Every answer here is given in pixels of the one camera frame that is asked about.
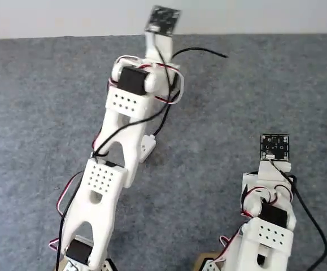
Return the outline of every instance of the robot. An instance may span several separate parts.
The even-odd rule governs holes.
[[[221,236],[223,251],[201,257],[195,270],[286,270],[297,222],[290,171],[289,135],[262,134],[259,170],[242,177],[241,214],[249,220],[230,239]]]
[[[155,147],[154,135],[145,134],[147,122],[179,102],[184,92],[179,66],[171,63],[172,33],[179,16],[179,10],[155,6],[145,29],[145,58],[123,55],[114,62],[106,113],[91,157],[65,211],[59,210],[61,198],[57,204],[62,215],[59,238],[49,244],[58,243],[56,271],[117,271],[107,258],[107,247],[118,198],[123,188],[132,185],[138,163]],[[175,92],[177,82],[180,87]],[[156,99],[164,106],[152,114]],[[129,118],[126,125],[124,117]],[[114,142],[122,145],[124,165],[108,159]],[[222,237],[222,253],[203,259],[199,270],[286,270],[297,221],[291,206],[294,192],[300,200],[295,177],[286,175],[290,170],[289,136],[261,135],[259,170],[242,179],[241,214],[249,220],[230,239]],[[91,225],[93,240],[76,235],[83,222]]]
[[[57,249],[66,261],[59,265],[58,260],[56,271],[115,270],[106,258],[116,204],[122,189],[132,185],[138,163],[155,147],[155,137],[144,135],[147,121],[160,115],[169,104],[177,103],[183,94],[184,78],[179,66],[170,63],[172,33],[179,15],[179,10],[155,6],[145,29],[145,58],[124,55],[114,63],[101,131],[92,144],[93,152],[79,186],[62,213]],[[181,85],[172,100],[177,77]],[[156,99],[164,106],[152,114]],[[129,118],[128,125],[123,124],[124,117]],[[114,142],[122,145],[124,166],[106,159]],[[83,222],[91,225],[92,241],[75,234]]]

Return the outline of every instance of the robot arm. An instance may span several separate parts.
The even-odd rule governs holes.
[[[249,220],[227,240],[216,259],[206,261],[202,271],[286,271],[296,217],[291,183],[277,168],[290,171],[288,159],[288,135],[261,135],[259,170],[245,173],[242,179],[241,213]]]
[[[102,129],[93,144],[92,157],[86,164],[63,225],[58,249],[71,263],[64,271],[102,269],[119,195],[123,187],[131,186],[142,152],[146,151],[142,146],[148,137],[143,136],[145,120],[152,115],[157,96],[168,99],[170,86],[166,72],[172,82],[178,68],[166,63],[172,57],[172,31],[179,14],[176,10],[155,7],[146,28],[146,57],[122,56],[114,64]],[[131,124],[141,123],[124,127],[124,116],[129,117]],[[114,142],[122,145],[124,166],[104,158]],[[91,225],[92,241],[75,234],[83,222]]]

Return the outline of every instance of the black cable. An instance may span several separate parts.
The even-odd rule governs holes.
[[[175,100],[175,99],[178,97],[179,94],[180,94],[180,91],[178,91],[178,92],[173,96],[172,100]],[[165,120],[166,120],[166,118],[167,118],[168,112],[169,112],[169,110],[171,109],[171,106],[172,106],[171,104],[169,104],[169,105],[167,106],[167,109],[165,110],[165,113],[164,113],[163,118],[162,118],[162,120],[161,120],[161,124],[158,126],[157,130],[153,133],[154,136],[157,136],[157,134],[158,134],[158,133],[161,131],[161,129],[163,128],[163,125],[164,125]]]
[[[80,177],[80,180],[77,184],[77,187],[75,188],[73,195],[71,196],[71,198],[69,199],[69,202],[63,212],[62,218],[60,219],[60,227],[59,227],[59,237],[58,237],[58,246],[56,247],[56,264],[55,264],[55,271],[59,270],[59,262],[60,262],[60,248],[62,246],[62,234],[63,234],[63,224],[64,224],[64,220],[66,219],[69,207],[71,206],[75,195],[78,192],[78,189],[80,187],[80,184],[82,183],[83,180],[83,176]]]
[[[323,232],[323,230],[320,228],[319,224],[316,222],[315,218],[313,217],[313,215],[311,214],[311,212],[309,211],[308,207],[306,206],[303,198],[301,197],[298,189],[297,189],[297,186],[296,186],[296,183],[297,183],[297,178],[295,175],[286,175],[285,172],[283,172],[282,170],[280,170],[279,168],[277,168],[274,164],[274,162],[271,160],[270,161],[271,164],[281,173],[281,175],[287,179],[287,181],[290,183],[291,185],[291,189],[294,190],[294,192],[296,193],[296,196],[298,197],[298,200],[300,202],[300,204],[302,205],[302,207],[304,208],[304,211],[305,213],[308,215],[308,217],[310,218],[311,222],[314,224],[315,228],[317,229],[317,231],[319,232],[320,234],[320,237],[322,239],[322,242],[324,243],[324,252],[322,253],[322,255],[307,269],[307,271],[313,271],[319,264],[321,264],[324,259],[326,258],[327,256],[327,240],[326,240],[326,237],[325,237],[325,234]]]
[[[210,49],[207,49],[207,48],[203,48],[203,47],[189,47],[189,48],[184,48],[184,49],[182,49],[182,50],[180,50],[180,51],[175,52],[175,53],[172,55],[172,59],[173,59],[174,57],[176,57],[177,55],[182,54],[182,53],[184,53],[184,52],[188,52],[188,51],[204,51],[204,52],[208,52],[208,53],[211,53],[211,54],[217,55],[217,56],[219,56],[219,57],[221,57],[221,58],[228,58],[227,55],[224,55],[224,54],[221,54],[221,53],[215,52],[215,51],[210,50]]]
[[[221,58],[228,58],[227,55],[224,55],[224,54],[221,54],[221,53],[215,52],[215,51],[210,50],[210,49],[207,49],[207,48],[202,48],[202,47],[189,47],[189,48],[184,48],[184,49],[182,49],[182,50],[179,50],[179,51],[175,52],[175,53],[172,55],[172,59],[175,58],[177,55],[182,54],[182,53],[184,53],[184,52],[188,52],[188,51],[204,51],[204,52],[208,52],[208,53],[211,53],[211,54],[217,55],[217,56],[219,56],[219,57],[221,57]],[[178,96],[179,93],[180,93],[180,92],[176,93],[176,95],[173,97],[172,100],[175,100],[175,99],[177,98],[177,96]],[[157,130],[153,133],[153,135],[154,135],[155,137],[156,137],[156,136],[158,135],[158,133],[162,130],[162,128],[163,128],[163,126],[164,126],[164,124],[165,124],[165,121],[166,121],[166,119],[167,119],[168,112],[169,112],[170,109],[171,109],[171,104],[168,105],[168,107],[167,107],[167,109],[166,109],[166,111],[165,111],[165,113],[164,113],[164,116],[163,116],[163,118],[162,118],[162,120],[161,120],[161,123],[160,123],[159,127],[158,127]]]
[[[160,52],[160,50],[158,49],[157,45],[155,44],[155,47],[156,47],[156,50],[159,54],[159,58],[161,59],[163,65],[164,65],[164,70],[165,70],[165,75],[166,75],[166,78],[167,78],[167,84],[168,84],[168,98],[167,98],[167,102],[164,104],[164,106],[156,113],[156,114],[153,114],[152,116],[146,118],[146,119],[143,119],[143,120],[138,120],[138,121],[135,121],[133,123],[129,123],[129,124],[126,124],[124,126],[122,126],[121,128],[117,129],[114,133],[112,133],[97,149],[96,151],[93,152],[93,157],[96,157],[97,154],[100,152],[100,150],[102,149],[102,147],[107,144],[109,142],[109,140],[111,140],[115,135],[117,135],[120,131],[122,131],[123,129],[126,129],[127,127],[130,127],[130,126],[133,126],[133,125],[137,125],[137,124],[141,124],[141,123],[146,123],[150,120],[153,120],[155,119],[156,117],[158,117],[164,110],[166,110],[166,108],[169,107],[169,100],[171,98],[171,92],[172,92],[172,85],[171,85],[171,82],[169,80],[169,75],[168,75],[168,70],[167,70],[167,66],[166,66],[166,63],[164,61],[164,58],[163,58],[163,55],[162,53]]]

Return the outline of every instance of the floor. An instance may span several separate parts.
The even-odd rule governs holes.
[[[120,197],[109,247],[119,270],[190,270],[201,252],[219,250],[218,236],[244,220],[242,173],[258,169],[266,132],[290,134],[291,172],[327,236],[327,35],[175,37],[175,49],[188,46],[229,59],[175,59],[186,92]],[[0,270],[53,268],[55,203],[89,157],[112,64],[144,52],[143,36],[0,40]],[[288,270],[306,270],[323,246],[293,205]]]

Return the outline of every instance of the white wall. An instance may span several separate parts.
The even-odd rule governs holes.
[[[327,0],[0,0],[0,38],[142,34],[154,4],[176,33],[327,33]]]

